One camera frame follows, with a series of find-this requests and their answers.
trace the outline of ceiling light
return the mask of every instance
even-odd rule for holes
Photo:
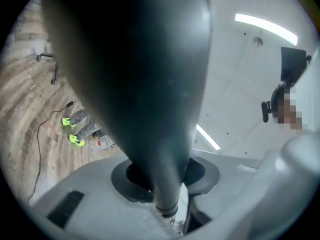
[[[199,133],[202,134],[203,137],[216,149],[219,150],[221,147],[200,127],[199,124],[196,125],[196,129],[199,131]]]
[[[234,20],[236,22],[242,22],[242,23],[256,26],[264,30],[268,30],[271,33],[274,33],[279,37],[282,37],[283,39],[287,40],[289,43],[293,44],[294,46],[297,46],[298,44],[298,37],[294,33],[291,33],[289,30],[283,28],[282,26],[274,24],[265,19],[237,13],[235,15]]]

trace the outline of dark gray pole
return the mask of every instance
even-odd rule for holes
[[[208,0],[42,0],[59,67],[103,129],[177,210],[203,99]]]

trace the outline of plastic water bottle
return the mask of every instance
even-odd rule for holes
[[[108,135],[104,135],[90,142],[90,151],[111,149],[114,145],[114,141]]]

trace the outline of person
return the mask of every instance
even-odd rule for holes
[[[64,126],[75,127],[80,121],[88,116],[88,112],[85,109],[81,109],[68,118],[62,118],[62,124]],[[83,127],[77,134],[70,134],[69,141],[76,144],[78,147],[82,147],[85,144],[85,137],[100,130],[101,127],[94,121]]]
[[[287,124],[291,130],[301,130],[302,118],[296,112],[296,106],[291,105],[289,95],[286,85],[279,84],[270,101],[272,116],[278,124]]]

